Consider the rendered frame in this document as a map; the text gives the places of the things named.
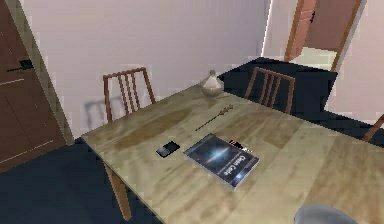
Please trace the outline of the black cellphone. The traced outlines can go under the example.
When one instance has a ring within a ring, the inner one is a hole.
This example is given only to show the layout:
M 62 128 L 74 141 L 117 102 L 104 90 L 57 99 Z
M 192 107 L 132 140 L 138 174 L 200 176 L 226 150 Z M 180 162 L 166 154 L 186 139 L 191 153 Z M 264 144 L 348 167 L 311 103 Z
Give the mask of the black cellphone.
M 170 154 L 172 154 L 173 152 L 175 152 L 179 148 L 180 148 L 180 146 L 177 143 L 175 143 L 174 141 L 170 141 L 167 144 L 163 145 L 161 148 L 159 148 L 156 151 L 156 153 L 160 157 L 166 158 L 167 156 L 169 156 Z

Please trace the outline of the pale wooden dining table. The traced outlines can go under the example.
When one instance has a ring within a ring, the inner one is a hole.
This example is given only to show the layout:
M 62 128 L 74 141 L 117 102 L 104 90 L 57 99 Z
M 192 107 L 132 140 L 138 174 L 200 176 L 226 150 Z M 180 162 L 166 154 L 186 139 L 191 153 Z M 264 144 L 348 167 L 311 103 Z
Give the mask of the pale wooden dining table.
M 183 154 L 209 133 L 260 159 L 235 190 Z M 293 224 L 307 203 L 384 224 L 384 148 L 229 93 L 210 99 L 193 86 L 83 139 L 163 224 Z M 160 157 L 170 141 L 180 148 Z

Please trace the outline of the dark blue book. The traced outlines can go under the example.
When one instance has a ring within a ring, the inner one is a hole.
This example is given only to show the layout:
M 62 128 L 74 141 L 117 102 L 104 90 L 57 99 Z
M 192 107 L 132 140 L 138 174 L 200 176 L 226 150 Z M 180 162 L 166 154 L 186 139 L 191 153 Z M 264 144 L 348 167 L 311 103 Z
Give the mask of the dark blue book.
M 257 166 L 260 159 L 252 154 L 208 134 L 184 152 L 184 155 L 235 190 Z

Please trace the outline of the black remote control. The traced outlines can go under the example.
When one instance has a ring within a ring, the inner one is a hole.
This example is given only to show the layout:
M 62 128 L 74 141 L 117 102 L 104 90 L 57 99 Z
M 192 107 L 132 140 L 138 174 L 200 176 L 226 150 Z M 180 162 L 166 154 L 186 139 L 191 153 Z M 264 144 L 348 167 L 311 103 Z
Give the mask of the black remote control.
M 234 145 L 235 147 L 237 147 L 237 148 L 239 148 L 239 149 L 245 151 L 245 152 L 248 152 L 248 153 L 252 153 L 252 152 L 253 152 L 252 150 L 249 150 L 248 148 L 243 147 L 243 146 L 241 145 L 241 143 L 239 143 L 239 142 L 237 142 L 237 141 L 235 141 L 235 140 L 230 140 L 229 143 L 232 144 L 232 145 Z

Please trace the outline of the brown wooden slatted chair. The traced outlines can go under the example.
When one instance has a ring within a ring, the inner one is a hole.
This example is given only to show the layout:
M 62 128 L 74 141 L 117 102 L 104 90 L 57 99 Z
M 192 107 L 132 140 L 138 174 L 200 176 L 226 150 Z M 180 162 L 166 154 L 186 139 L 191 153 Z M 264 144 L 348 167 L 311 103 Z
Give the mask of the brown wooden slatted chair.
M 288 75 L 274 72 L 265 68 L 255 67 L 253 70 L 252 76 L 250 78 L 249 84 L 247 86 L 247 89 L 245 91 L 244 98 L 245 99 L 249 98 L 258 73 L 264 74 L 262 91 L 261 91 L 261 95 L 259 97 L 258 103 L 266 107 L 272 108 L 275 103 L 281 81 L 285 80 L 289 83 L 288 90 L 287 90 L 287 103 L 286 103 L 285 112 L 287 114 L 290 114 L 292 109 L 292 104 L 293 104 L 295 79 Z
M 108 122 L 113 121 L 112 107 L 110 102 L 109 81 L 114 78 L 118 80 L 120 95 L 122 98 L 125 112 L 129 114 L 130 112 L 136 112 L 137 110 L 141 109 L 135 77 L 137 73 L 141 73 L 143 76 L 144 83 L 149 94 L 150 102 L 152 104 L 156 102 L 153 89 L 149 80 L 148 72 L 145 67 L 139 67 L 135 69 L 120 71 L 117 73 L 106 74 L 103 76 L 103 85 L 104 102 Z
M 384 114 L 382 114 L 380 118 L 375 122 L 375 124 L 366 132 L 362 140 L 365 142 L 369 142 L 383 124 L 384 124 Z

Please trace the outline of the reddish brown room door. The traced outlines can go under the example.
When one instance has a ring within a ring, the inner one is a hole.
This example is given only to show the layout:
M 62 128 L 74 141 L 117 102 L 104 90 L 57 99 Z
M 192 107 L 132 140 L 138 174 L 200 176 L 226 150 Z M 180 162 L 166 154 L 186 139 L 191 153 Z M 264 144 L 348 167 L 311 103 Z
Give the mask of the reddish brown room door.
M 285 53 L 286 61 L 291 61 L 301 54 L 311 24 L 316 1 L 317 0 L 298 0 Z

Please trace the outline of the grey round bowl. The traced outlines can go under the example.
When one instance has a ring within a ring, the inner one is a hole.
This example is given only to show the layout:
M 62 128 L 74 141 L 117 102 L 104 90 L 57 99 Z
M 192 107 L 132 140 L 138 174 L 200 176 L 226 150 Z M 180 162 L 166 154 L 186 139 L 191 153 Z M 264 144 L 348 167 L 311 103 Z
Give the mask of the grey round bowl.
M 303 205 L 297 210 L 294 224 L 358 224 L 358 222 L 336 208 L 313 203 Z

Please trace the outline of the dark brown room door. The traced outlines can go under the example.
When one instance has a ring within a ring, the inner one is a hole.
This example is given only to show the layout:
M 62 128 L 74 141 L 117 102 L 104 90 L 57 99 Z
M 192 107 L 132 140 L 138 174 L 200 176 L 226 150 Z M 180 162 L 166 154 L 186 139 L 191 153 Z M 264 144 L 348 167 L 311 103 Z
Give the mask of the dark brown room door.
M 0 173 L 65 144 L 5 0 L 0 0 Z

